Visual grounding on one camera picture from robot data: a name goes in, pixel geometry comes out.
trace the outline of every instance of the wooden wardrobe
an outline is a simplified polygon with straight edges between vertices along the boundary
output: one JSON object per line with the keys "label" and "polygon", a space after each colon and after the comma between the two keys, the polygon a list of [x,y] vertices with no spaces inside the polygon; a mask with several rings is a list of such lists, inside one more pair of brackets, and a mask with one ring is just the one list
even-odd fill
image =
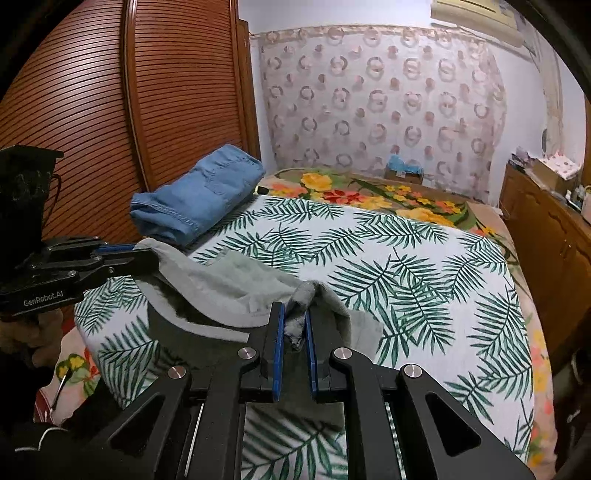
{"label": "wooden wardrobe", "polygon": [[135,192],[175,180],[226,143],[258,155],[245,58],[236,0],[86,0],[72,11],[0,103],[0,148],[65,153],[44,237],[135,241]]}

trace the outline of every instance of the black sleeve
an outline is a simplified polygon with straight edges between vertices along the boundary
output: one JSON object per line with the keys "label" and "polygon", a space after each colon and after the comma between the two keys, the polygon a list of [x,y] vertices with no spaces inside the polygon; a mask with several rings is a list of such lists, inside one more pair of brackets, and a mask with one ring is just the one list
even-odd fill
{"label": "black sleeve", "polygon": [[0,352],[0,430],[9,434],[15,423],[31,421],[35,396],[49,385],[53,369],[31,369],[18,358]]}

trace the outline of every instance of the cabinet door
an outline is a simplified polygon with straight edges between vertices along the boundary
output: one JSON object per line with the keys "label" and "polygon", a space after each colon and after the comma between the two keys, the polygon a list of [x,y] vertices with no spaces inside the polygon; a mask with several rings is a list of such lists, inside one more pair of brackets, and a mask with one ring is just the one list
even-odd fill
{"label": "cabinet door", "polygon": [[571,349],[565,345],[565,341],[584,321],[585,314],[591,308],[589,240],[578,232],[573,232],[569,235],[565,252],[564,274],[551,294],[551,308],[548,312],[552,321],[542,324],[548,353],[554,365],[563,363],[570,355]]}
{"label": "cabinet door", "polygon": [[525,184],[516,200],[510,233],[534,304],[544,325],[552,293],[564,269],[568,223],[564,215],[537,186]]}
{"label": "cabinet door", "polygon": [[519,203],[516,201],[520,192],[523,188],[519,185],[521,174],[512,167],[505,169],[505,180],[503,181],[503,189],[501,190],[501,196],[499,198],[499,208],[503,212],[505,223],[509,224],[512,217],[515,215],[515,207]]}

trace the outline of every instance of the wooden cabinet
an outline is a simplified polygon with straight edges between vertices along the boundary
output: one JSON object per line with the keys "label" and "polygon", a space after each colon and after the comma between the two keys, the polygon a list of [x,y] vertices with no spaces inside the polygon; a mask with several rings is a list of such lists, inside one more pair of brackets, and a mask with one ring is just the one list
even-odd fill
{"label": "wooden cabinet", "polygon": [[591,226],[507,166],[500,199],[553,367],[568,360],[591,311]]}

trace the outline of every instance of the leaf-patterned sheet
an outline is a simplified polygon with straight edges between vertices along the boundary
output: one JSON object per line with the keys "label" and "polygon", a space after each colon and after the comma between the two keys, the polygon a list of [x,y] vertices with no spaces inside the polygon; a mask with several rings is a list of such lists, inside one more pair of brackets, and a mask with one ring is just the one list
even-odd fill
{"label": "leaf-patterned sheet", "polygon": [[[256,196],[193,245],[196,261],[240,251],[325,281],[384,324],[375,361],[425,368],[525,460],[534,399],[525,323],[499,248],[469,232],[302,199]],[[175,361],[147,335],[145,298],[111,279],[76,307],[107,385],[126,406]],[[343,432],[249,407],[243,479],[347,478]]]}

